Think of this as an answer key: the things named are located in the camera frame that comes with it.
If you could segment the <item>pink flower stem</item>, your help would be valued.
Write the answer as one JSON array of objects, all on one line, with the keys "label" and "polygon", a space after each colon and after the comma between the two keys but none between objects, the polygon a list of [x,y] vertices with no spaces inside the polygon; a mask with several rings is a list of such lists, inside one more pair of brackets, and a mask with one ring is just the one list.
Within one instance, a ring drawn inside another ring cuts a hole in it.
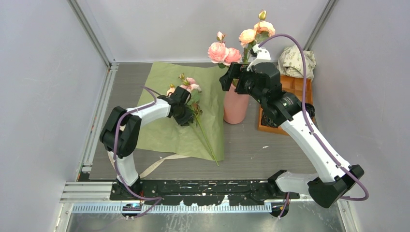
[{"label": "pink flower stem", "polygon": [[203,111],[199,105],[202,90],[199,84],[196,82],[195,79],[186,77],[183,73],[178,76],[181,81],[181,85],[179,87],[185,89],[187,92],[190,93],[190,97],[186,100],[188,108],[193,113],[193,122],[190,123],[190,126],[194,128],[197,137],[203,140],[203,145],[208,150],[209,155],[211,156],[212,160],[216,162],[216,165],[219,166],[217,161],[214,149],[209,142],[208,136],[206,131],[203,127],[201,116]]},{"label": "pink flower stem", "polygon": [[225,34],[221,31],[217,32],[217,41],[212,43],[207,54],[212,63],[215,63],[220,68],[227,68],[232,62],[240,62],[242,54],[239,50],[227,47],[224,41]]}]

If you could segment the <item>peach paper bouquet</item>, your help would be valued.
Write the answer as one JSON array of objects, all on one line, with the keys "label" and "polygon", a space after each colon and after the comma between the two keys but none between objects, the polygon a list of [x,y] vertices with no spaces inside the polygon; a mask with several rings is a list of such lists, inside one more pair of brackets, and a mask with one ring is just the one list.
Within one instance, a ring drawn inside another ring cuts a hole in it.
[{"label": "peach paper bouquet", "polygon": [[223,102],[225,92],[219,78],[227,69],[182,66],[171,63],[152,64],[145,86],[166,94],[170,84],[178,86],[180,74],[196,80],[202,93],[199,106],[203,111],[200,125],[180,126],[173,118],[160,118],[140,129],[137,148],[170,152],[207,160],[224,160]]}]

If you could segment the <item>pink cylindrical vase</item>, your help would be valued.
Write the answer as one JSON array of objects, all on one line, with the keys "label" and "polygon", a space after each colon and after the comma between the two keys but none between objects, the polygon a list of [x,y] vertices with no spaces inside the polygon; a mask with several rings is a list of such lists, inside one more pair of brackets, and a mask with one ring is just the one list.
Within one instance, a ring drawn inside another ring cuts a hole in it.
[{"label": "pink cylindrical vase", "polygon": [[249,105],[249,95],[238,94],[231,84],[224,98],[224,121],[229,124],[239,124],[246,116]]}]

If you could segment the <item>peach flower stem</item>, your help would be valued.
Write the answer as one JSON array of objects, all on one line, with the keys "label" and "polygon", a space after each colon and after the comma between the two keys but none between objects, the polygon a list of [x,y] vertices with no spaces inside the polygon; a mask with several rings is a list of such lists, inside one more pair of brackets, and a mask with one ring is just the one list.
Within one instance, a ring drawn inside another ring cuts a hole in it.
[{"label": "peach flower stem", "polygon": [[266,21],[267,11],[262,10],[258,14],[259,22],[252,29],[246,29],[239,35],[240,45],[243,47],[242,63],[248,64],[251,56],[250,51],[256,45],[270,36],[275,35],[276,29],[273,24]]}]

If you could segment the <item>beige ribbon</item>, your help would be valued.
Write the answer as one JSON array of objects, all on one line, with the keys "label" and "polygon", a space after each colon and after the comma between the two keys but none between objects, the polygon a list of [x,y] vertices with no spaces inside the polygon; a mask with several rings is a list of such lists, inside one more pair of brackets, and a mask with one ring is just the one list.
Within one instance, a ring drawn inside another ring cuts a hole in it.
[{"label": "beige ribbon", "polygon": [[177,159],[185,159],[188,158],[187,156],[182,156],[182,155],[178,155],[178,154],[173,154],[173,155],[169,155],[167,157],[164,158],[160,158],[158,161],[156,161],[155,163],[151,164],[148,168],[146,168],[143,172],[141,172],[139,174],[139,177],[141,179],[144,179],[145,177],[147,177],[149,174],[151,174],[154,170],[156,170],[164,161],[166,160],[177,160]]}]

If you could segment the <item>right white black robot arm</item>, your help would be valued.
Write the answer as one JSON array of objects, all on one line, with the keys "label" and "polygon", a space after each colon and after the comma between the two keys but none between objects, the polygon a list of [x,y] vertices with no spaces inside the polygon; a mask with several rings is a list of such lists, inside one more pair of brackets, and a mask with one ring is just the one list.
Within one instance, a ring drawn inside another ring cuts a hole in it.
[{"label": "right white black robot arm", "polygon": [[300,193],[329,208],[364,175],[360,165],[350,165],[331,148],[306,112],[306,105],[295,94],[283,90],[273,63],[250,66],[233,62],[220,78],[222,89],[228,91],[234,79],[238,80],[235,92],[253,97],[263,113],[294,139],[317,172],[278,171],[268,180],[273,198],[279,199],[287,192]]}]

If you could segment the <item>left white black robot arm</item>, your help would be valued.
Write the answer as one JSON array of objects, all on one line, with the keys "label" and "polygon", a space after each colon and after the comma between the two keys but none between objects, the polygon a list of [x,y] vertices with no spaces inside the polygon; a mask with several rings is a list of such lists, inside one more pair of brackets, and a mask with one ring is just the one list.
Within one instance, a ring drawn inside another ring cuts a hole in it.
[{"label": "left white black robot arm", "polygon": [[188,106],[191,94],[187,90],[177,87],[173,93],[159,95],[150,88],[145,89],[153,101],[135,108],[115,107],[99,138],[111,155],[122,193],[130,200],[146,199],[140,195],[141,178],[133,158],[140,129],[161,118],[174,118],[180,126],[187,126],[193,121],[193,112]]}]

